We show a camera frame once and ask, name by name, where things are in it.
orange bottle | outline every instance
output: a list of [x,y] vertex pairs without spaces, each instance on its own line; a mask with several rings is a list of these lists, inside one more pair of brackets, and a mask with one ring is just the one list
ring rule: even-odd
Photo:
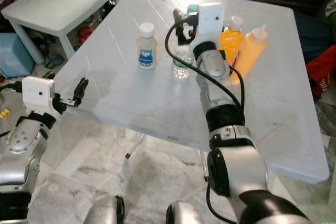
[[233,16],[229,26],[224,29],[224,32],[219,37],[219,50],[224,50],[228,64],[232,64],[244,39],[244,35],[241,32],[243,22],[242,18]]
[[253,29],[252,32],[246,35],[242,44],[234,67],[240,72],[243,78],[250,71],[267,45],[268,35],[265,28],[266,25],[262,25],[260,28]]

bag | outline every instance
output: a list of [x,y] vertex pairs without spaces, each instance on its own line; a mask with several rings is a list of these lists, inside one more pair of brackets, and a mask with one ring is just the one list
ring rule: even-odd
[[85,26],[78,30],[77,40],[79,43],[83,44],[93,33],[95,29],[93,27]]
[[310,88],[317,99],[331,85],[332,74],[336,70],[336,45],[332,45],[327,51],[306,65]]

marble floor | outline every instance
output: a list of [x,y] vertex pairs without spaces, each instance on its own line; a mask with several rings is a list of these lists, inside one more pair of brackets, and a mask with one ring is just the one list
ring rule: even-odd
[[[12,112],[1,120],[2,130],[25,113],[19,94],[7,91],[4,96]],[[317,102],[316,108],[330,178],[310,185],[270,173],[269,189],[314,223],[336,222],[336,107]],[[126,223],[164,223],[168,205],[178,199],[194,204],[205,223],[222,223],[207,209],[197,150],[147,136],[127,160],[135,136],[132,130],[64,114],[42,158],[29,223],[82,223],[91,205],[107,195],[124,198]],[[211,199],[219,213],[234,219],[225,198],[212,193]]]

white table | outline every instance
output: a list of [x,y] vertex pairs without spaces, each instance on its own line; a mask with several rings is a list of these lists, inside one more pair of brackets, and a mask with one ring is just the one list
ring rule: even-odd
[[69,59],[75,52],[67,34],[108,0],[17,0],[1,11],[37,64],[44,57],[23,29],[28,27],[57,36]]
[[[315,183],[328,177],[319,124],[292,10],[245,0],[221,2],[225,20],[244,18],[243,32],[267,23],[269,44],[245,80],[246,125],[269,169]],[[55,78],[56,89],[72,96],[78,81],[89,85],[73,113],[197,149],[207,148],[208,130],[200,91],[191,74],[172,75],[164,38],[172,11],[196,0],[121,0]],[[159,41],[158,63],[137,66],[138,25],[152,22]],[[176,45],[175,35],[171,38]]]

cable connector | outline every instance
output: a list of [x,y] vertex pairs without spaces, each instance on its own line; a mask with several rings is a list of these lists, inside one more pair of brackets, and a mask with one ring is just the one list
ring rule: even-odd
[[188,16],[185,18],[185,22],[190,26],[197,26],[198,25],[198,12],[189,13]]
[[15,90],[17,93],[22,93],[22,82],[21,81],[14,82],[12,89]]

